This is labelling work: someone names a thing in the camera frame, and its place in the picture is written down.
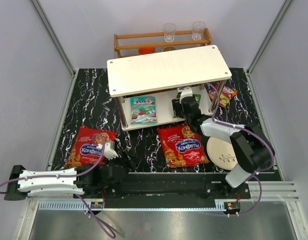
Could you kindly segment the teal Fox's mint candy bag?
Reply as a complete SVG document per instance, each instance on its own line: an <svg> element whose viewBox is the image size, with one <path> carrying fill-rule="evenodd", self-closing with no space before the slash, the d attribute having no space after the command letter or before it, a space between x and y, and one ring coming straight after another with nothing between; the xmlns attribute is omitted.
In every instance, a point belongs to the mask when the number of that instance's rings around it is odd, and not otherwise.
<svg viewBox="0 0 308 240"><path fill-rule="evenodd" d="M154 96L135 96L130 98L131 124L156 124L156 102Z"/></svg>

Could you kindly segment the orange Fox's candy bag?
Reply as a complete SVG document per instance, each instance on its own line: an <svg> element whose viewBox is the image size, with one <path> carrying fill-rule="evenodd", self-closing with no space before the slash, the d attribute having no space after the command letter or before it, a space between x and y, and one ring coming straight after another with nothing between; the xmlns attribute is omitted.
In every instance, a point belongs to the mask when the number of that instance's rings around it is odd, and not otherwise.
<svg viewBox="0 0 308 240"><path fill-rule="evenodd" d="M219 85L220 83L217 82L215 88L217 89ZM238 90L232 89L228 86L224 86L219 97L219 106L225 108L229 104L229 102L237 95L237 93ZM214 89L210 90L209 97L211 100L214 99L215 94L216 93Z"/></svg>

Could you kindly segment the green yellow Fox's candy bag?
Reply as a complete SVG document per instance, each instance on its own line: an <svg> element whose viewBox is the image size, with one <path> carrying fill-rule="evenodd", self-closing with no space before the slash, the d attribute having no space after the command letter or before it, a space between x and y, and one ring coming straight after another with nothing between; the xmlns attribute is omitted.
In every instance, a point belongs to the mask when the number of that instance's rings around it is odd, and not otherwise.
<svg viewBox="0 0 308 240"><path fill-rule="evenodd" d="M176 99L180 99L181 93L178 93L176 96ZM201 100L201 95L200 94L192 94L192 96L195 98L195 100L197 101L198 105L200 104L200 100Z"/></svg>

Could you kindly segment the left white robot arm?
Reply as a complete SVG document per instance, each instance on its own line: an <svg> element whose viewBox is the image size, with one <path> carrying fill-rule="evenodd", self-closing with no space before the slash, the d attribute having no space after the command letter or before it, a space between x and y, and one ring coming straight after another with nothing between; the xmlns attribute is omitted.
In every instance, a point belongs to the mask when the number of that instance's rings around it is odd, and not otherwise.
<svg viewBox="0 0 308 240"><path fill-rule="evenodd" d="M12 168L3 193L6 201L22 201L28 197L72 195L74 198L97 198L109 187L121 184L127 174L136 171L134 156L105 159L97 165L85 164L57 171L29 171L22 165Z"/></svg>

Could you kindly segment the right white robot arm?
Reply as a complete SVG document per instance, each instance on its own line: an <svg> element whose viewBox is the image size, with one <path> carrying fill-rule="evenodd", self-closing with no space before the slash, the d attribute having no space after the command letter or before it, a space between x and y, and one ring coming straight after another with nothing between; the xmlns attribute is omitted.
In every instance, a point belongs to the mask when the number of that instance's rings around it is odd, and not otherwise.
<svg viewBox="0 0 308 240"><path fill-rule="evenodd" d="M235 189L250 180L257 172L272 168L275 152L257 124L235 125L201 112L193 96L173 99L174 115L185 119L190 129L200 136L214 137L232 145L237 164L225 176Z"/></svg>

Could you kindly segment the right red Konfety candy bag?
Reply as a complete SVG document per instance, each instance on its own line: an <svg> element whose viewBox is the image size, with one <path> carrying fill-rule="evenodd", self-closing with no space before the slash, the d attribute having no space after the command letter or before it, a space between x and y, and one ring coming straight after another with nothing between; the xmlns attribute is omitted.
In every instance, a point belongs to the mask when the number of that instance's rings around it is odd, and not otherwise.
<svg viewBox="0 0 308 240"><path fill-rule="evenodd" d="M209 162L200 136L187 124L159 128L157 131L168 167L193 167Z"/></svg>

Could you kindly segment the red konfety candy bag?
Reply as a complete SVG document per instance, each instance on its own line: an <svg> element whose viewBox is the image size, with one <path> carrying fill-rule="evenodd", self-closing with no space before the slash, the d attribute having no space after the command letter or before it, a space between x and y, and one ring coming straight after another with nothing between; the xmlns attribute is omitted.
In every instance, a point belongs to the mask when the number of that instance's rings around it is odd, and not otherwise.
<svg viewBox="0 0 308 240"><path fill-rule="evenodd" d="M187 124L159 128L157 131L168 167L193 167L209 162L200 136Z"/></svg>
<svg viewBox="0 0 308 240"><path fill-rule="evenodd" d="M65 167L72 168L96 163L101 156L101 151L96 148L96 145L103 144L103 140L115 142L116 136L116 131L98 130L82 125Z"/></svg>

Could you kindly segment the left red Konfety candy bag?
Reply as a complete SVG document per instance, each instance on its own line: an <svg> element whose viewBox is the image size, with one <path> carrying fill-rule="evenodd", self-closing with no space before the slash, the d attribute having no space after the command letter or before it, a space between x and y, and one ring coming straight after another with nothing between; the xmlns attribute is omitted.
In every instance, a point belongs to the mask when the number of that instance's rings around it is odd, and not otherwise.
<svg viewBox="0 0 308 240"><path fill-rule="evenodd" d="M72 168L96 163L101 156L101 151L96 148L96 145L103 144L103 140L115 142L116 136L116 131L98 130L82 125L65 167Z"/></svg>

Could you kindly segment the white two-tier shelf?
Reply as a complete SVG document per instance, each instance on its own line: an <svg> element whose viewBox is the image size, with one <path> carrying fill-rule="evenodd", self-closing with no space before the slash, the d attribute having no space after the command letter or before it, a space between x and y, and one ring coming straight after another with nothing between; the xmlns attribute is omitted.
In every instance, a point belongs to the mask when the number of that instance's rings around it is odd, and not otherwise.
<svg viewBox="0 0 308 240"><path fill-rule="evenodd" d="M201 95L199 108L209 115L212 103L206 83L222 82L232 74L216 45L138 55L107 61L108 88L118 106L122 130L142 129L132 124L132 96L155 97L157 125L182 121L174 117L172 100L178 87L191 87Z"/></svg>

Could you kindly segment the olive round lid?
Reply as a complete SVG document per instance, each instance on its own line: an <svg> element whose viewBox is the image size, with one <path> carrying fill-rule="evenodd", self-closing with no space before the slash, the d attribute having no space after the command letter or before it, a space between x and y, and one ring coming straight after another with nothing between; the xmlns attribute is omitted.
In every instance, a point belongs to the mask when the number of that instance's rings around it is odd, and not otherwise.
<svg viewBox="0 0 308 240"><path fill-rule="evenodd" d="M175 50L177 50L177 48L174 46L166 46L162 49L162 52L170 52L170 51L175 51Z"/></svg>

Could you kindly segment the black marble mat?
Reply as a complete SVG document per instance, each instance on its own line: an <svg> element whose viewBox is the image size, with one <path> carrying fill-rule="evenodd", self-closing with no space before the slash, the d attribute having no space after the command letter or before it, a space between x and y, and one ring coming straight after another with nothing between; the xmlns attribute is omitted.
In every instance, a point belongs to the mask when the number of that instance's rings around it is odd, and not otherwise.
<svg viewBox="0 0 308 240"><path fill-rule="evenodd" d="M227 107L218 108L215 117L232 124L246 125L252 122L260 124L245 71L237 67L230 68L230 71L232 77L227 80L226 86L238 90L238 93ZM212 162L192 167L168 167L156 127L122 131L116 102L109 95L105 68L85 68L78 71L51 165L52 170L65 167L82 125L97 130L117 132L118 154L122 155L122 151L126 151L129 155L138 156L141 159L138 172L222 172Z"/></svg>

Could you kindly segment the orange round object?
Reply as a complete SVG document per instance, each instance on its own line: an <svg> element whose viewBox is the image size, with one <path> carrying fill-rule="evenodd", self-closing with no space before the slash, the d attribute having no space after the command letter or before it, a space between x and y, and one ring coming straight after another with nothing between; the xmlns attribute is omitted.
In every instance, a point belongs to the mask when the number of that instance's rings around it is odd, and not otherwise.
<svg viewBox="0 0 308 240"><path fill-rule="evenodd" d="M138 49L138 52L140 55L152 54L152 53L155 53L155 48L154 47L141 47Z"/></svg>

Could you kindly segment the left clear drinking glass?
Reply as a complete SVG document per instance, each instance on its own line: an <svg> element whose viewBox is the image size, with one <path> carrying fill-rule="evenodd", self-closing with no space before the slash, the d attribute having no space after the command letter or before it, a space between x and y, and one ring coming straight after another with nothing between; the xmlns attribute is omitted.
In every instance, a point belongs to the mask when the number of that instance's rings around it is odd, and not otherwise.
<svg viewBox="0 0 308 240"><path fill-rule="evenodd" d="M176 34L176 25L173 23L166 23L163 27L163 32L165 42L173 42Z"/></svg>

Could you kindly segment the clear drinking glass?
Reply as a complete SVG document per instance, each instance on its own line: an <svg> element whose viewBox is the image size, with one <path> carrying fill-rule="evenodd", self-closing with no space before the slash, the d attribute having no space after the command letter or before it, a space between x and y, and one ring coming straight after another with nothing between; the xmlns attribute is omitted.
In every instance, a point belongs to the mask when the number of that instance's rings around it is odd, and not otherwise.
<svg viewBox="0 0 308 240"><path fill-rule="evenodd" d="M163 27L163 32L165 42L173 42L176 34L176 25L173 23L166 23Z"/></svg>
<svg viewBox="0 0 308 240"><path fill-rule="evenodd" d="M192 39L194 41L199 41L202 39L203 32L205 30L205 23L201 21L196 21L192 24Z"/></svg>

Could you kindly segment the brown wooden rack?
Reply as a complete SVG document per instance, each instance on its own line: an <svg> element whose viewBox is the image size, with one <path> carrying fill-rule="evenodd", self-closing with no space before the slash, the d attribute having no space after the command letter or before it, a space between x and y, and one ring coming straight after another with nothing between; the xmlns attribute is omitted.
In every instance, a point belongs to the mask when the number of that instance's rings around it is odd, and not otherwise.
<svg viewBox="0 0 308 240"><path fill-rule="evenodd" d="M140 33L114 35L114 51L118 58L132 57L139 55L138 49L155 48L163 49L165 47L178 47L189 45L210 45L212 42L211 34L208 28L203 30L201 40L192 39L192 30L176 31L174 41L166 42L164 32Z"/></svg>

